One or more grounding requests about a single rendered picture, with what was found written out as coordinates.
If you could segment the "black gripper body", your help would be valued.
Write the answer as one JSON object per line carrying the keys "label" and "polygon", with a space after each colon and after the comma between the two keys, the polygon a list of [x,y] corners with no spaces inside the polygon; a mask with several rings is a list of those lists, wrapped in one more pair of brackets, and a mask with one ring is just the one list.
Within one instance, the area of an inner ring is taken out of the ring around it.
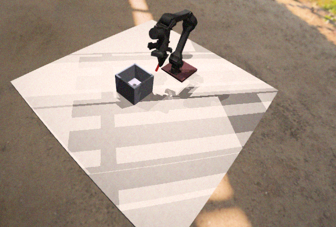
{"label": "black gripper body", "polygon": [[164,57],[164,55],[167,54],[167,52],[172,53],[172,48],[169,47],[169,43],[170,43],[169,39],[158,39],[157,41],[159,42],[158,50],[153,50],[151,52],[151,56],[162,58]]}

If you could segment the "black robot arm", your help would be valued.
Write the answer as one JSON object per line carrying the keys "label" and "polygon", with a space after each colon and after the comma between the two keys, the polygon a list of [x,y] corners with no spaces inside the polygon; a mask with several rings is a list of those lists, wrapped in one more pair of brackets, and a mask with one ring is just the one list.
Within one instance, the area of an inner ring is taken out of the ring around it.
{"label": "black robot arm", "polygon": [[[183,21],[183,31],[178,41],[175,52],[171,53],[169,57],[169,63],[172,64],[171,73],[177,75],[181,72],[180,68],[183,66],[182,62],[182,52],[187,42],[190,32],[197,25],[197,19],[193,13],[187,9],[180,11],[175,14],[165,13],[163,14],[156,25],[149,31],[149,37],[151,39],[170,39],[170,32],[176,23]],[[147,48],[149,50],[156,49],[158,50],[158,40],[156,43],[149,42]]]}

